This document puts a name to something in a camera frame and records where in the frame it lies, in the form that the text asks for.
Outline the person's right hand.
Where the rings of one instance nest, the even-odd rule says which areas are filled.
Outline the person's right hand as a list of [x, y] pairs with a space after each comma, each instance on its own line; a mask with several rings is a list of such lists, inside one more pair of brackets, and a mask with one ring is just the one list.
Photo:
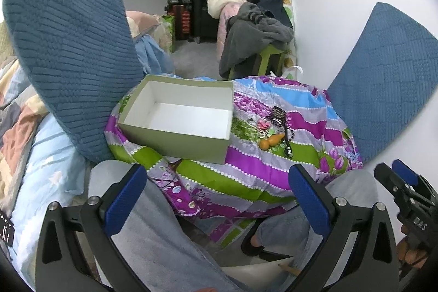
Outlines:
[[428, 258], [428, 252], [414, 249], [409, 245], [409, 229], [405, 225], [401, 227], [401, 232], [405, 234], [405, 238], [403, 238], [396, 246], [398, 260], [401, 263], [410, 265], [412, 268], [421, 269]]

